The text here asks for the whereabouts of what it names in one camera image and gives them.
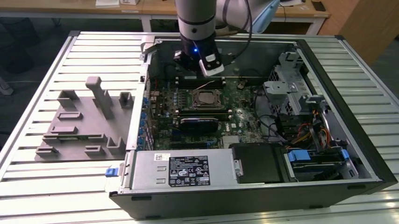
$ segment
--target barcode sticker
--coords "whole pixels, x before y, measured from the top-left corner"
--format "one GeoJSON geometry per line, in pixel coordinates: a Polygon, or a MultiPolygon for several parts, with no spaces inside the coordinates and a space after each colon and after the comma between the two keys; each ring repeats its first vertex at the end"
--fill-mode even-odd
{"type": "Polygon", "coordinates": [[[156,153],[154,155],[154,161],[168,161],[171,157],[170,153],[156,153]]]}

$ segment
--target blue latch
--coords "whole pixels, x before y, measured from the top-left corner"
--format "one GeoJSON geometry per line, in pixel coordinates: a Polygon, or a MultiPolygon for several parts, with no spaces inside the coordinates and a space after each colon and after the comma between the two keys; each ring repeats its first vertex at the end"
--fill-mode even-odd
{"type": "Polygon", "coordinates": [[[290,162],[298,161],[298,160],[311,160],[310,153],[305,149],[293,150],[289,153],[289,159],[290,162]]]}
{"type": "Polygon", "coordinates": [[[345,160],[347,160],[350,158],[350,154],[346,149],[342,150],[342,155],[343,155],[345,160]]]}
{"type": "Polygon", "coordinates": [[[116,177],[119,168],[108,168],[106,171],[106,177],[116,177]]]}

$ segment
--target motherboard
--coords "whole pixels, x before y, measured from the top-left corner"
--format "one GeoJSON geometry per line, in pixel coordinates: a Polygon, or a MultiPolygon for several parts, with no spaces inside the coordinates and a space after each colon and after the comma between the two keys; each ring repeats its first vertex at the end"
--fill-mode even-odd
{"type": "Polygon", "coordinates": [[[265,141],[247,80],[154,82],[155,150],[229,148],[234,143],[265,141]]]}

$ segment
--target gray plastic block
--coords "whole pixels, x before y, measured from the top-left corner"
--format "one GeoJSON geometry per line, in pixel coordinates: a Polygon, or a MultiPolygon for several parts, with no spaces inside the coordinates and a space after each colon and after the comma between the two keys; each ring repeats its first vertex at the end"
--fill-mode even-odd
{"type": "Polygon", "coordinates": [[[107,148],[110,149],[111,154],[120,154],[126,150],[126,143],[123,138],[118,139],[118,143],[115,144],[112,138],[108,138],[107,148]]]}
{"type": "Polygon", "coordinates": [[[58,157],[59,151],[54,147],[39,147],[36,154],[42,158],[54,158],[58,157]]]}
{"type": "Polygon", "coordinates": [[[122,107],[120,96],[110,97],[111,103],[107,105],[114,119],[106,119],[102,108],[94,104],[94,97],[79,97],[75,100],[71,95],[75,108],[59,107],[48,132],[43,135],[35,160],[123,160],[132,117],[132,97],[123,95],[123,101],[130,104],[126,107],[122,107]]]}
{"type": "Polygon", "coordinates": [[[122,92],[119,94],[119,104],[124,109],[134,108],[134,98],[130,92],[122,92]]]}
{"type": "Polygon", "coordinates": [[[76,134],[78,133],[78,128],[74,127],[52,127],[51,133],[54,134],[76,134]]]}
{"type": "Polygon", "coordinates": [[[58,101],[66,109],[75,108],[74,100],[79,100],[75,90],[63,90],[58,97],[58,101]]]}
{"type": "Polygon", "coordinates": [[[104,155],[104,150],[102,146],[86,146],[86,154],[88,156],[104,155]]]}
{"type": "Polygon", "coordinates": [[[80,120],[82,118],[82,112],[63,112],[58,115],[59,120],[80,120]]]}
{"type": "Polygon", "coordinates": [[[95,104],[100,107],[106,119],[114,119],[114,114],[111,111],[111,97],[108,91],[102,89],[102,79],[100,77],[88,77],[86,80],[87,88],[94,92],[95,104]]]}

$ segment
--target red wire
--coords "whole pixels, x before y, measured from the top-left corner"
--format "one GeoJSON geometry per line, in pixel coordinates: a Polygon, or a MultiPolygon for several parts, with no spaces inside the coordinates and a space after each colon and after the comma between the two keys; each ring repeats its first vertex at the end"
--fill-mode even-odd
{"type": "Polygon", "coordinates": [[[307,126],[307,125],[311,125],[311,123],[302,124],[302,125],[299,126],[299,129],[298,129],[298,136],[297,136],[297,138],[299,138],[302,128],[303,128],[305,126],[307,126]]]}

